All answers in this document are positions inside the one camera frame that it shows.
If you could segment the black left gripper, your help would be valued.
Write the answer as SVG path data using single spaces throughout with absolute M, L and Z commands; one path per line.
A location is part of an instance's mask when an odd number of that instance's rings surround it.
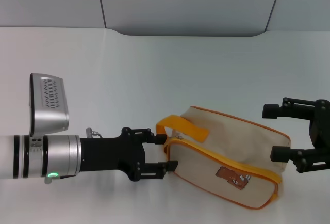
M 81 172 L 119 170 L 131 181 L 163 179 L 174 172 L 178 161 L 145 163 L 143 143 L 163 145 L 166 134 L 154 134 L 150 128 L 122 128 L 116 138 L 82 138 Z

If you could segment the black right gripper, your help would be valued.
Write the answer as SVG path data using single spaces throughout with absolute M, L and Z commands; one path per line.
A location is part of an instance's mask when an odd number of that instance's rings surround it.
M 298 173 L 329 169 L 329 101 L 283 98 L 282 105 L 265 104 L 262 118 L 278 117 L 311 120 L 309 136 L 314 149 L 292 149 L 285 146 L 273 146 L 270 159 L 277 163 L 292 161 Z

